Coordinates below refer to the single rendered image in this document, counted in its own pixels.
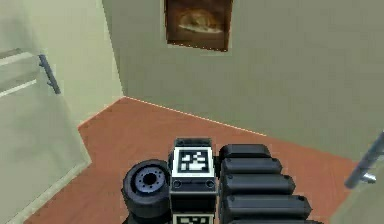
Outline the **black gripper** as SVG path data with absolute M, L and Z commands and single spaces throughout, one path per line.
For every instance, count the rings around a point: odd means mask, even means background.
M 121 193 L 129 212 L 126 224 L 167 224 L 171 220 L 167 162 L 137 163 L 123 179 Z

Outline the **pale green door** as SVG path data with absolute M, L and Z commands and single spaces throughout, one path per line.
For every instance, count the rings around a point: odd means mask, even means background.
M 0 53 L 0 224 L 22 224 L 88 164 L 38 55 Z
M 371 169 L 375 184 L 360 183 L 332 215 L 330 224 L 384 224 L 384 161 Z

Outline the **brown framed wall picture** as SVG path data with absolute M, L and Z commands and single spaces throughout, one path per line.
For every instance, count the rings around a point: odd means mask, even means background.
M 164 0 L 168 44 L 226 52 L 233 0 Z

